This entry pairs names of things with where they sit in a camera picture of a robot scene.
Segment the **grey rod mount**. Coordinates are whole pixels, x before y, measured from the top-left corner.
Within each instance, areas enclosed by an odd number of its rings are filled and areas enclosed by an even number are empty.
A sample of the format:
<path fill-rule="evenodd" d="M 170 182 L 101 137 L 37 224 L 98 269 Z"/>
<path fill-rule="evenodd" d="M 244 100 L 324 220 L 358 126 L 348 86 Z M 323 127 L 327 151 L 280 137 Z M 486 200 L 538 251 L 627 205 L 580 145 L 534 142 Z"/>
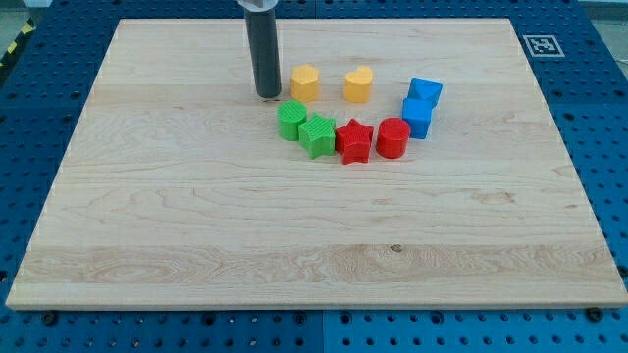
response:
<path fill-rule="evenodd" d="M 276 0 L 237 0 L 247 11 L 270 11 L 276 7 Z"/>

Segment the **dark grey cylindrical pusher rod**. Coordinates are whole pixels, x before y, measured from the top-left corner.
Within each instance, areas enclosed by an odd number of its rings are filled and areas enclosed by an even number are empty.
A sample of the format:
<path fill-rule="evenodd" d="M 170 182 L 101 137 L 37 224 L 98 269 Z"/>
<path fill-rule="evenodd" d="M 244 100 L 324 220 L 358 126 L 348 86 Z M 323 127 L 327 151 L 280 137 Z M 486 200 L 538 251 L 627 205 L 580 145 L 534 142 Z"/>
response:
<path fill-rule="evenodd" d="M 274 98 L 282 91 L 275 11 L 244 11 L 257 94 Z"/>

